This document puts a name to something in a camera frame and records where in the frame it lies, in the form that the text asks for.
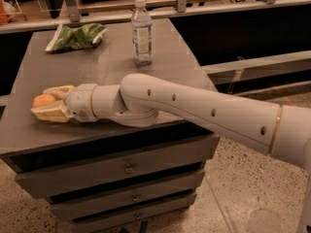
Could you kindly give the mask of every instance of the bottle cap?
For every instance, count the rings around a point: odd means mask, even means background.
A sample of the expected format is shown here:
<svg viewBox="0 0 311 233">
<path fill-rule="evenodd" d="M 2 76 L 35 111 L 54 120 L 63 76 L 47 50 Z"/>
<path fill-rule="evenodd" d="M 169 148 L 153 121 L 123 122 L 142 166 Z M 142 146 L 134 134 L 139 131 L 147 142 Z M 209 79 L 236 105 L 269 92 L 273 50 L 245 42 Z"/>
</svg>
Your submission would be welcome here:
<svg viewBox="0 0 311 233">
<path fill-rule="evenodd" d="M 144 8 L 146 7 L 146 0 L 135 0 L 136 8 Z"/>
</svg>

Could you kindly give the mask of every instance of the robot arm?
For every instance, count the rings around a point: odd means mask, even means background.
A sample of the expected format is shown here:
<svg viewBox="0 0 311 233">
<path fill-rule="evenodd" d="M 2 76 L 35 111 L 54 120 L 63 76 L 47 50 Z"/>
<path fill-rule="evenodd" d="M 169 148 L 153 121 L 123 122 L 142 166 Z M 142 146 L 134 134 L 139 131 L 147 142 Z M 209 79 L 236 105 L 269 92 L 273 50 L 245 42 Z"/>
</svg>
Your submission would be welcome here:
<svg viewBox="0 0 311 233">
<path fill-rule="evenodd" d="M 311 172 L 311 110 L 256 101 L 143 74 L 123 78 L 121 85 L 82 84 L 65 97 L 78 121 L 108 118 L 128 126 L 155 123 L 165 111 Z M 300 228 L 311 225 L 311 184 Z"/>
</svg>

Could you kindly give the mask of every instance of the cabinet top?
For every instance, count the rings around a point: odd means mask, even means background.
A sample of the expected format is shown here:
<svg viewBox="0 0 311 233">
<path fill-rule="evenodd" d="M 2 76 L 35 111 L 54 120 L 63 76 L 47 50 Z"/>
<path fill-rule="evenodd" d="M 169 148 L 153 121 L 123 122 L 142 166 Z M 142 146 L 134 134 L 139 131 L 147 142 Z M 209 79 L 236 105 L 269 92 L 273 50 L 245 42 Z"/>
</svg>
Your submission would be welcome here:
<svg viewBox="0 0 311 233">
<path fill-rule="evenodd" d="M 0 156 L 54 149 L 95 139 L 145 130 L 111 121 L 48 123 L 30 112 L 32 99 L 52 86 L 81 83 L 120 84 L 130 73 L 144 73 L 170 82 L 215 89 L 169 19 L 153 24 L 153 63 L 136 67 L 130 23 L 109 24 L 96 49 L 45 53 L 54 31 L 36 32 L 22 60 L 9 102 L 0 121 Z M 160 112 L 152 127 L 179 123 Z"/>
</svg>

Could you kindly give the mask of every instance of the floor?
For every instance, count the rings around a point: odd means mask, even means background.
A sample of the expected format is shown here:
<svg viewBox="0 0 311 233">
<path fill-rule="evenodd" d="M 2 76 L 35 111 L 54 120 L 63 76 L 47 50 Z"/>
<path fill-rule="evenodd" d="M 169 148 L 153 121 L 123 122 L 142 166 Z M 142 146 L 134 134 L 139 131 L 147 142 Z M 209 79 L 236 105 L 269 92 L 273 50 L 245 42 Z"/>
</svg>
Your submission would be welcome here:
<svg viewBox="0 0 311 233">
<path fill-rule="evenodd" d="M 311 108 L 311 83 L 240 95 Z M 221 138 L 205 170 L 194 205 L 149 219 L 147 232 L 295 232 L 307 181 L 302 169 Z M 71 232 L 69 223 L 49 212 L 46 201 L 32 199 L 14 178 L 14 172 L 0 162 L 0 233 Z M 123 227 L 138 233 L 140 223 Z"/>
</svg>

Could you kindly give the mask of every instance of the clear plastic bottle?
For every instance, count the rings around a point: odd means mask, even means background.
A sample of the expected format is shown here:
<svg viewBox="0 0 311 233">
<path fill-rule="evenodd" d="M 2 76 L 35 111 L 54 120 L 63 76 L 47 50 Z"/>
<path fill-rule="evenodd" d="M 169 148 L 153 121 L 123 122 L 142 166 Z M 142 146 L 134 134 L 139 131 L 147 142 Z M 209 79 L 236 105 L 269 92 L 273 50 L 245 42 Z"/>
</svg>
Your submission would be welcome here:
<svg viewBox="0 0 311 233">
<path fill-rule="evenodd" d="M 152 18 L 146 10 L 146 0 L 135 0 L 136 10 L 132 15 L 134 59 L 138 66 L 153 61 Z"/>
</svg>

